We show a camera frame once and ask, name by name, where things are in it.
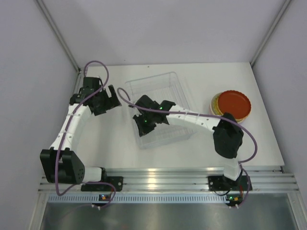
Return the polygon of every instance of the robotic arm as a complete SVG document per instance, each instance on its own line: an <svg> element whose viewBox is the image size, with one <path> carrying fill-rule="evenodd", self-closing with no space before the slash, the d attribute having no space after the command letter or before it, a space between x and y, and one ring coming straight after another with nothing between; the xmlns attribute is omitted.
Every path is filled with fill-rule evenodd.
<svg viewBox="0 0 307 230"><path fill-rule="evenodd" d="M83 87L80 88L79 93L74 94L70 99L68 114L56 140L49 149L43 149L41 151L40 159L48 182L55 183L56 155L59 150L59 183L81 184L89 181L110 182L112 178L114 183L120 184L119 182L121 182L122 184L122 177L108 177L104 168L85 167L75 153L83 127L91 114L95 116L100 115L109 109L121 105L113 86L110 85L109 90L111 92L111 97L109 97L105 89L103 89L85 101L82 106L76 110L80 102L93 92L99 90L99 83L102 84L99 78L85 77L83 79ZM242 145L243 138L243 132L239 127L219 118L188 115L187 113L193 112L170 101L163 101L159 104L151 100L147 95L143 95L136 102L136 105L147 109L169 111L169 113L156 113L140 109L139 112L141 114L133 117L138 126L140 137L153 131L156 124L161 123L212 132L215 151L220 156L224 157L223 181L218 182L219 184L223 183L223 186L219 191L225 191L226 189L231 190L239 185L242 177L242 170L239 167L236 157L237 151ZM186 114L174 114L176 112L185 112ZM225 113L223 117L234 122L236 121L234 117L228 113ZM88 184L84 186L86 186L86 188L82 189L82 191L109 191L105 186L100 188L100 185Z"/></svg>
<svg viewBox="0 0 307 230"><path fill-rule="evenodd" d="M99 90L101 87L100 83L102 84L100 78L84 77L83 87L80 88L79 93L74 94L70 99L65 122L56 140L49 149L43 149L41 151L40 160L48 182L55 182L56 154L61 142L62 147L60 149L58 170L59 183L81 184L88 181L106 182L107 175L104 168L85 167L75 153L83 127L90 116L92 114L95 116L104 114L107 110L121 105L114 87L110 85L108 88L111 92L111 97L103 89L85 101L76 113L73 112L84 98Z"/></svg>
<svg viewBox="0 0 307 230"><path fill-rule="evenodd" d="M243 138L243 132L239 127L218 118L207 118L188 114L172 114L172 112L193 113L193 111L182 108L170 101L162 101L161 104L159 104L156 101L152 101L147 95L143 95L136 102L136 105L143 108L170 112L169 114L159 114L139 110L141 114L135 115L133 119L138 126L140 137L153 131L156 124L161 123L167 125L179 125L199 131L212 132L215 151L220 156L224 157L223 180L225 183L229 184L229 187L238 184L242 175L242 170L239 167L236 157L237 151L242 145ZM225 113L223 117L236 121L229 113Z"/></svg>

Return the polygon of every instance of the gray panel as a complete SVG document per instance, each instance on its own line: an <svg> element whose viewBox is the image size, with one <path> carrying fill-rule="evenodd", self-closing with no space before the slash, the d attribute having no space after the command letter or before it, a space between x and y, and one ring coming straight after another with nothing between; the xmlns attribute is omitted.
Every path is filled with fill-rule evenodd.
<svg viewBox="0 0 307 230"><path fill-rule="evenodd" d="M76 72L33 0L0 1L0 229L27 229Z"/></svg>
<svg viewBox="0 0 307 230"><path fill-rule="evenodd" d="M307 204L307 1L295 0L253 70L286 168Z"/></svg>
<svg viewBox="0 0 307 230"><path fill-rule="evenodd" d="M45 0L79 65L247 62L283 0Z"/></svg>
<svg viewBox="0 0 307 230"><path fill-rule="evenodd" d="M101 211L81 207L57 224L52 221L79 205L48 204L41 230L297 229L287 195L251 195L239 210L218 204L116 204Z"/></svg>

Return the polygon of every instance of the transparent plastic bin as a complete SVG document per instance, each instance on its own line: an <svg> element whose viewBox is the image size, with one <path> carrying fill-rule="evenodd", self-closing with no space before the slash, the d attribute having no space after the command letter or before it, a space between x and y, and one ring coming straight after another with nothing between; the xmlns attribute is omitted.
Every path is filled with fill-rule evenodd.
<svg viewBox="0 0 307 230"><path fill-rule="evenodd" d="M146 94L159 104L163 100L168 100L189 109L187 99L175 72L128 81L125 83L125 89L133 103ZM138 127L132 119L135 114L140 113L135 108L129 108L129 112L133 123L134 135L141 149L154 148L176 141L186 140L194 134L194 131L189 128L158 124L154 131L140 137Z"/></svg>

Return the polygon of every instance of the gray wall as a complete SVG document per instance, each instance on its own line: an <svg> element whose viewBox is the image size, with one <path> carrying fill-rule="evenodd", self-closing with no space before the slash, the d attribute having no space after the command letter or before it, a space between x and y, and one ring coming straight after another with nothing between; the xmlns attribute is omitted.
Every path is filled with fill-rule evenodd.
<svg viewBox="0 0 307 230"><path fill-rule="evenodd" d="M0 3L0 229L27 229L76 77L33 0Z"/></svg>
<svg viewBox="0 0 307 230"><path fill-rule="evenodd" d="M307 1L295 0L254 73L285 163L307 204Z"/></svg>
<svg viewBox="0 0 307 230"><path fill-rule="evenodd" d="M247 62L283 0L45 0L80 65Z"/></svg>

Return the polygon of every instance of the metal rail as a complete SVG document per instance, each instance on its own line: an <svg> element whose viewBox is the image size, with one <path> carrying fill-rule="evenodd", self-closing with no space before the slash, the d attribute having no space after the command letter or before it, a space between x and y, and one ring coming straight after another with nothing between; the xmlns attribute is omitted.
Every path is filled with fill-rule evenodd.
<svg viewBox="0 0 307 230"><path fill-rule="evenodd" d="M112 171L110 176L123 176L124 185L121 193L205 193L209 191L208 176L222 175L223 171L195 170L195 171ZM249 170L253 191L250 193L288 193L297 192L298 186L294 175L279 171ZM60 184L60 191L65 190L67 184ZM48 183L43 176L40 193L55 193L54 184ZM69 193L80 193L81 185L74 186Z"/></svg>
<svg viewBox="0 0 307 230"><path fill-rule="evenodd" d="M260 56L260 54L262 53L262 51L264 50L265 46L267 45L268 41L270 40L272 34L274 33L277 25L280 23L281 19L283 18L283 16L285 15L287 9L290 6L290 3L293 0L285 0L283 2L283 5L281 6L281 8L279 9L276 17L274 18L274 21L272 22L269 30L267 31L265 37L263 38L262 42L260 43L259 47L257 48L257 51L254 55L254 57L252 58L250 65L253 67L256 63L256 61L258 60L258 57Z"/></svg>
<svg viewBox="0 0 307 230"><path fill-rule="evenodd" d="M70 49L68 48L68 45L66 44L62 34L60 33L57 25L55 24L48 8L46 7L45 3L43 0L34 0L34 2L36 3L37 7L39 8L39 10L42 12L45 20L47 21L48 25L50 26L53 34L55 35L55 37L57 38L58 42L60 43L61 47L63 48L65 54L67 55L68 59L70 60L72 66L74 67L74 69L79 72L80 71L80 67L78 66L75 58L73 57Z"/></svg>

